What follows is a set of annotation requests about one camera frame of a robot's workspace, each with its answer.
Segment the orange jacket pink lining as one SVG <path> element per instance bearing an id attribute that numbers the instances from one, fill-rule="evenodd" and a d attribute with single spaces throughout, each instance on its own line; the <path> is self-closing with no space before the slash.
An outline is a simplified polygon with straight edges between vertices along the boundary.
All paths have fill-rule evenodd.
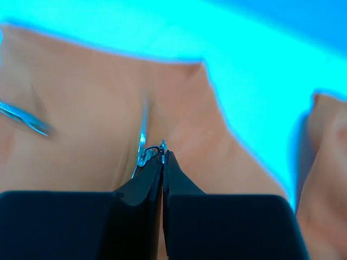
<path id="1" fill-rule="evenodd" d="M 171 151 L 206 194 L 284 189 L 227 130 L 201 63 L 115 56 L 2 25 L 1 194 L 112 192 Z M 315 93 L 293 211 L 308 259 L 346 259 L 346 101 Z M 163 230 L 163 169 L 156 259 Z"/>

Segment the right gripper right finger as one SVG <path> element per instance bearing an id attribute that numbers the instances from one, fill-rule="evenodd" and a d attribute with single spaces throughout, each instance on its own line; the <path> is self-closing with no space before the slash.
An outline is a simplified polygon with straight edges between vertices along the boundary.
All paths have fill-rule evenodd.
<path id="1" fill-rule="evenodd" d="M 287 201 L 270 194 L 206 194 L 167 151 L 163 230 L 170 259 L 308 259 Z"/>

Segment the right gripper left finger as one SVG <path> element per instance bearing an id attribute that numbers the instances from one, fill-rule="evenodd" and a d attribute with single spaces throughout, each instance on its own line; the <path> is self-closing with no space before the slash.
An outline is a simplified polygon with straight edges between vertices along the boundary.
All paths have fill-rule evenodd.
<path id="1" fill-rule="evenodd" d="M 1 259 L 156 259 L 163 155 L 112 192 L 1 194 Z"/>

